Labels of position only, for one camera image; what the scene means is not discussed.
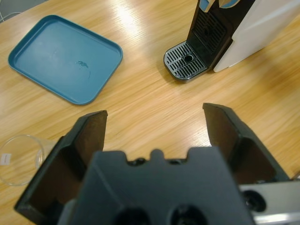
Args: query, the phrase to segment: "cable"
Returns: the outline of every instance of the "cable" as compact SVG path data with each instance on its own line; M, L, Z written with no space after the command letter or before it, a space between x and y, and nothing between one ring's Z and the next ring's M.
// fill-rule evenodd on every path
M1 17L1 20L4 22L4 19L2 17L1 11L0 11L0 17Z
M2 16L1 16L1 17L2 17L2 20L4 21L4 19L10 17L10 16L13 15L13 14L20 14L20 12L10 13L10 14L6 15L5 17L2 17Z
M1 14L1 11L0 11L0 18L1 18L1 20L4 22L4 21L5 21L4 19L8 18L9 16L11 16L11 15L13 15L13 14L20 14L20 12L10 13L10 14L6 15L5 17L3 17L2 14Z

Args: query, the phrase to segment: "wooden table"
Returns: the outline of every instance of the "wooden table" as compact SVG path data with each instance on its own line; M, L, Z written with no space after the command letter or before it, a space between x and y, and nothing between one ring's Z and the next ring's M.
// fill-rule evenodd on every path
M0 24L0 142L16 134L57 140L78 117L106 109L105 150L129 159L185 157L210 144L203 102L229 106L285 171L300 170L300 17L265 49L234 67L186 84L163 65L167 49L186 40L196 0L50 0ZM44 16L61 15L117 42L119 68L94 102L76 106L13 71L13 47ZM0 224L29 224L13 211L24 190L0 184Z

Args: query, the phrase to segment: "drip tray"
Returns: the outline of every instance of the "drip tray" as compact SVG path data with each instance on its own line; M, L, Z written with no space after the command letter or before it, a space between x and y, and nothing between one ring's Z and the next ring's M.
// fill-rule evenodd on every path
M165 53L164 63L170 73L181 81L188 81L207 70L207 66L186 41L169 49Z

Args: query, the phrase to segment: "screw hole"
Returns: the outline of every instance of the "screw hole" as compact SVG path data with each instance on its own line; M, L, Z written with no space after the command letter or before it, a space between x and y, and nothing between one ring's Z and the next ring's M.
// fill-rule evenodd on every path
M181 165L184 163L182 159L169 159L168 162L172 165Z
M244 198L248 208L255 212L263 212L267 208L266 201L256 191L244 191Z
M150 225L150 220L142 209L127 209L117 216L115 225Z
M188 63L188 62L191 62L193 60L193 57L191 55L186 55L183 59L186 63Z
M207 221L196 207L182 205L172 214L171 225L207 225Z
M143 165L145 162L146 160L144 158L137 158L135 161L128 162L128 165L139 166L139 165Z

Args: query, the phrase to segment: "label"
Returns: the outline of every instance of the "label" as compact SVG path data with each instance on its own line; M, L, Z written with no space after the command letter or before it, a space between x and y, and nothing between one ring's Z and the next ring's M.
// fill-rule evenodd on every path
M4 153L1 155L0 165L9 165L10 164L11 154Z

